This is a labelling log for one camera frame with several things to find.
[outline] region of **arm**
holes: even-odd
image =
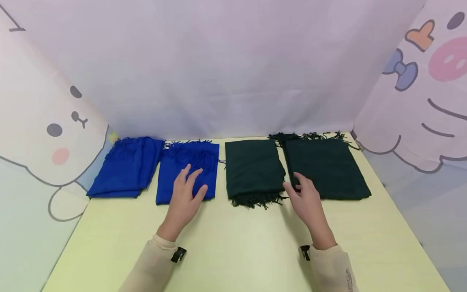
[[[300,181],[296,186],[300,192],[295,192],[290,183],[284,182],[284,188],[295,212],[310,231],[313,240],[310,261],[318,287],[321,292],[358,292],[349,256],[334,239],[318,191],[311,180],[297,172],[294,175]]]
[[[196,177],[203,170],[196,170],[186,179],[190,168],[191,165],[187,165],[175,179],[172,199],[165,220],[153,238],[146,243],[119,292],[161,292],[164,290],[175,265],[171,261],[176,250],[175,240],[183,228],[195,217],[207,191],[207,185],[204,185],[193,197],[193,185]]]

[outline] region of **cartoon wall decal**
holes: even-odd
[[[80,119],[80,118],[79,118],[78,112],[76,112],[76,111],[72,112],[72,113],[71,113],[71,118],[72,118],[74,121],[79,121],[79,122],[81,122],[81,124],[83,125],[83,129],[86,128],[85,124],[86,124],[86,122],[88,121],[88,119],[84,119],[84,120]]]
[[[410,88],[418,75],[418,65],[415,62],[403,63],[403,53],[401,49],[396,49],[389,63],[384,68],[383,74],[390,75],[397,73],[397,82],[394,87],[398,91],[404,91]]]
[[[81,92],[79,92],[79,90],[74,86],[72,85],[70,87],[70,93],[71,95],[73,95],[75,98],[81,98],[83,97],[83,95],[81,94]]]
[[[89,202],[87,191],[79,184],[70,184],[52,194],[48,211],[51,218],[66,222],[79,217]]]
[[[447,26],[446,26],[447,29],[455,29],[455,28],[459,27],[459,25],[461,25],[462,22],[464,21],[465,17],[466,17],[466,15],[463,12],[458,12],[458,13],[454,14],[454,16],[451,17],[451,19],[447,23]]]
[[[430,75],[437,81],[456,80],[467,73],[467,37],[452,39],[439,47],[428,63]]]
[[[15,28],[10,28],[10,32],[14,31],[26,31],[24,28],[20,27],[20,25],[14,20],[14,18],[6,11],[5,8],[0,4],[0,9],[3,10],[3,12],[8,16],[8,18],[13,22],[13,24],[16,26]]]
[[[413,28],[405,34],[405,40],[415,45],[420,51],[425,52],[433,43],[434,38],[431,36],[435,28],[433,19],[425,22],[420,29]]]
[[[393,154],[422,173],[467,160],[467,25],[459,12],[462,5],[459,1],[443,13],[439,6],[425,6],[413,27],[435,36],[434,41],[416,41],[407,33],[399,43],[354,124],[365,151]],[[413,61],[411,70],[403,58]],[[397,91],[391,90],[395,82]]]
[[[102,165],[103,149],[111,148],[108,125],[27,35],[10,34],[8,24],[0,14],[0,159],[57,187],[44,209],[54,220],[73,220],[89,201],[86,190]]]

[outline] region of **person's left hand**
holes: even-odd
[[[200,168],[194,171],[186,179],[190,168],[191,164],[188,164],[175,179],[169,210],[164,222],[157,230],[158,236],[170,242],[174,242],[183,228],[195,217],[207,192],[207,185],[203,185],[196,196],[193,197],[193,186],[196,177],[203,172],[203,169]]]

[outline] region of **person's right hand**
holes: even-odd
[[[319,192],[311,180],[298,172],[294,172],[294,175],[300,182],[300,185],[296,186],[300,192],[295,192],[292,185],[288,182],[284,182],[283,186],[289,195],[295,212],[308,227],[313,240],[313,246],[320,250],[336,246],[334,234],[329,228],[326,216],[324,215]]]
[[[170,242],[174,242],[183,228],[195,217],[207,192],[207,185],[203,185],[193,197],[195,180],[203,169],[194,171],[187,179],[190,168],[191,164],[188,164],[175,179],[169,210],[164,222],[157,230],[158,236]]]

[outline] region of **sleeve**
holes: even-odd
[[[339,245],[326,250],[310,247],[313,276],[321,292],[358,292],[349,255]]]
[[[154,235],[146,243],[119,292],[162,292],[173,272],[175,242]]]

